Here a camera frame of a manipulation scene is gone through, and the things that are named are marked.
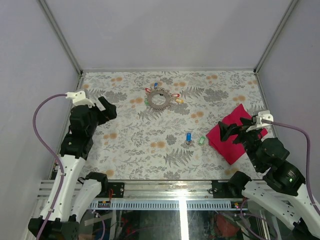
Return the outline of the large keyring with many rings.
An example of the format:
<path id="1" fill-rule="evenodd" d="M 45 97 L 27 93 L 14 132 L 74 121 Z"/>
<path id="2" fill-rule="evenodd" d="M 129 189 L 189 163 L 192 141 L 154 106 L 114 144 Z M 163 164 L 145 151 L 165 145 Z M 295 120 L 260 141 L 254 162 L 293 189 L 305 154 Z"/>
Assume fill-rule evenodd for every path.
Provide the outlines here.
<path id="1" fill-rule="evenodd" d="M 158 86 L 157 82 L 153 87 L 146 87 L 145 94 L 145 105 L 155 111 L 167 109 L 173 103 L 182 104 L 184 102 L 179 93 L 171 93 L 170 90 Z"/>

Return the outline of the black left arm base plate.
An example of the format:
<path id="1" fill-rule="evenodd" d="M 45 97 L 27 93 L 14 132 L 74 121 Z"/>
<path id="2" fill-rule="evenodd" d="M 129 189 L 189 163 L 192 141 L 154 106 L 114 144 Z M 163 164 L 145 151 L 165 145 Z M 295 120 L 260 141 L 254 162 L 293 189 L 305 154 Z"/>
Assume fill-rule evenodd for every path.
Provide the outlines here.
<path id="1" fill-rule="evenodd" d="M 124 182 L 109 182 L 108 183 L 108 190 L 107 190 L 107 197 L 110 199 L 116 198 L 123 198 L 125 193 L 125 183 Z"/>

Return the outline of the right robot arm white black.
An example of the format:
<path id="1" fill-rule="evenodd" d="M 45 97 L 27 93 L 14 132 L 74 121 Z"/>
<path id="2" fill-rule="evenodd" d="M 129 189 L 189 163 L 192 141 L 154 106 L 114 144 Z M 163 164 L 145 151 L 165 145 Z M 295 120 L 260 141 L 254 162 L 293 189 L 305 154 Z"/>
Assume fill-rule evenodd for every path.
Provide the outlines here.
<path id="1" fill-rule="evenodd" d="M 255 115 L 241 118 L 241 125 L 218 122 L 220 140 L 235 136 L 234 144 L 241 144 L 257 173 L 275 192 L 286 196 L 288 204 L 259 189 L 259 186 L 244 172 L 237 171 L 227 182 L 228 192 L 233 197 L 243 196 L 272 213 L 292 230 L 296 240 L 320 238 L 320 205 L 310 186 L 310 137 L 303 129 L 274 122 L 267 116 Z M 262 128 L 270 125 L 299 131 L 306 138 L 306 173 L 287 161 L 290 152 L 274 137 L 261 139 Z"/>

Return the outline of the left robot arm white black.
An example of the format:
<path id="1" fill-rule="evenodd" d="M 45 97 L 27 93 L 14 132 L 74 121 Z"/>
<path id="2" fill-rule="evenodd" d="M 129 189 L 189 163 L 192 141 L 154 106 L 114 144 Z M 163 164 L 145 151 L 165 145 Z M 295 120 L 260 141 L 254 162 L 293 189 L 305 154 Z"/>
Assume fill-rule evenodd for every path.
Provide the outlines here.
<path id="1" fill-rule="evenodd" d="M 59 154 L 54 154 L 58 171 L 47 202 L 39 217 L 31 218 L 28 230 L 38 240 L 76 240 L 80 221 L 96 197 L 112 199 L 113 189 L 105 173 L 90 172 L 83 180 L 78 194 L 74 194 L 79 175 L 93 146 L 96 128 L 117 117 L 116 106 L 103 96 L 98 101 L 104 110 L 86 97 L 84 91 L 63 94 L 70 99 L 68 132 Z"/>

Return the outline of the green key tag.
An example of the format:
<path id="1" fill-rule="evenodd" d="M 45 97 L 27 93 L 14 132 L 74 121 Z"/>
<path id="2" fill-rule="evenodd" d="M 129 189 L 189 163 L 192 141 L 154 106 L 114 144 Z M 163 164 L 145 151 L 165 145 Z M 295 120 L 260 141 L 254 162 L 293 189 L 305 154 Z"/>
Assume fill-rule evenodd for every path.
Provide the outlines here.
<path id="1" fill-rule="evenodd" d="M 204 136 L 201 136 L 199 141 L 198 141 L 198 144 L 199 145 L 203 145 L 205 143 L 205 137 Z"/>

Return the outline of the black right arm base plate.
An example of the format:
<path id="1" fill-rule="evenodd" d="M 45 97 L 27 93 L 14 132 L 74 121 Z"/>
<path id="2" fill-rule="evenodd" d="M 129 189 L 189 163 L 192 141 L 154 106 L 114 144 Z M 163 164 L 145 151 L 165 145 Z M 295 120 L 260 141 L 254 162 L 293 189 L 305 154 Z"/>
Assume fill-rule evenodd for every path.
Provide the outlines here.
<path id="1" fill-rule="evenodd" d="M 231 199 L 234 197 L 226 181 L 212 180 L 211 191 L 214 199 Z"/>

